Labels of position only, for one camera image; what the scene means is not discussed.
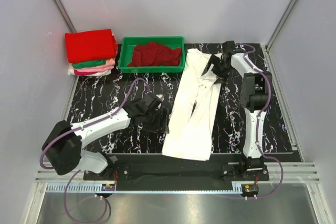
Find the gray wall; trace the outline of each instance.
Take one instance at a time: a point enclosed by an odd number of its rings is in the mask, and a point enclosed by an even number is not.
[[[266,43],[290,0],[62,0],[78,31]]]
[[[271,48],[307,161],[336,220],[336,0],[300,0]]]
[[[0,222],[18,224],[73,77],[67,28],[52,0],[0,0],[0,6]]]

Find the shiny metal surface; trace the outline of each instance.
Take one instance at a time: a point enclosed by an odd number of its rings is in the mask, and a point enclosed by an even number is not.
[[[260,194],[273,189],[262,184]],[[68,208],[74,207],[87,194],[68,194]],[[318,223],[305,185],[283,185],[278,193],[262,200],[232,200],[220,195],[112,195],[111,217],[107,224],[278,224]],[[73,209],[71,214],[81,221],[93,221],[104,205],[91,199]],[[70,224],[63,209],[63,194],[47,193],[38,224]]]

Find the green plastic tray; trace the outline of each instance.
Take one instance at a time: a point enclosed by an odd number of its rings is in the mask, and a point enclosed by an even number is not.
[[[182,48],[180,65],[178,66],[155,66],[155,67],[128,67],[133,57],[136,45],[145,45],[149,42],[166,45],[172,49]],[[118,67],[123,73],[180,73],[185,65],[184,38],[183,37],[125,37],[122,40]]]

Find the folded white cloth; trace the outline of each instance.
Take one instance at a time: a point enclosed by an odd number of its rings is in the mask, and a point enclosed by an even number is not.
[[[81,76],[107,76],[110,73],[111,73],[111,69],[106,70],[104,72],[97,72],[95,74],[86,74],[86,75],[81,75]],[[74,70],[74,68],[72,67],[71,64],[69,64],[68,75],[70,75],[70,76],[77,76],[78,75],[78,74],[75,74],[75,70]]]
[[[170,157],[205,161],[210,158],[212,130],[221,85],[209,71],[203,75],[211,55],[189,49],[176,94],[162,154]]]

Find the marble tabletop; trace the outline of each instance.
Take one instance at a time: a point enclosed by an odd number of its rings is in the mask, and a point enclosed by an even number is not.
[[[249,57],[258,68],[267,71],[260,44]],[[185,44],[185,53],[190,48],[208,53],[222,52],[222,44]],[[117,107],[125,97],[132,81],[144,78],[155,94],[164,95],[163,106],[172,110],[182,73],[122,73],[118,68],[105,77],[79,77],[73,96],[68,121],[76,123],[91,119]],[[213,128],[213,153],[239,153],[245,141],[245,112],[239,102],[241,76],[231,71],[226,84],[222,84],[215,124]],[[144,84],[131,94],[131,99],[144,95]],[[112,132],[87,146],[93,152],[111,153],[161,153],[165,134],[148,133],[142,126],[129,127]],[[277,96],[272,87],[272,100],[267,111],[263,148],[265,152],[292,152],[286,126],[282,118]]]

